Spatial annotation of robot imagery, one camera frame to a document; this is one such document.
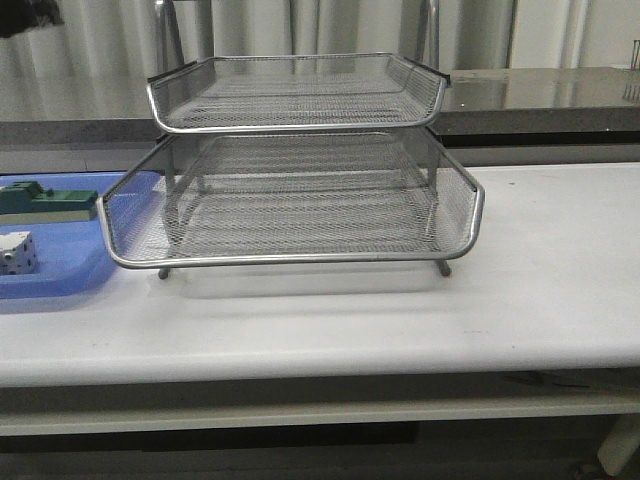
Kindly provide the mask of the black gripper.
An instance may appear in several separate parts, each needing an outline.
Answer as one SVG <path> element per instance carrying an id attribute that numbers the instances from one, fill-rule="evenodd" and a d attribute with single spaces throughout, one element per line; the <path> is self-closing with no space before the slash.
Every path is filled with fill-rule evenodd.
<path id="1" fill-rule="evenodd" d="M 0 4 L 2 38 L 64 24 L 58 2 L 54 0 L 1 0 Z"/>

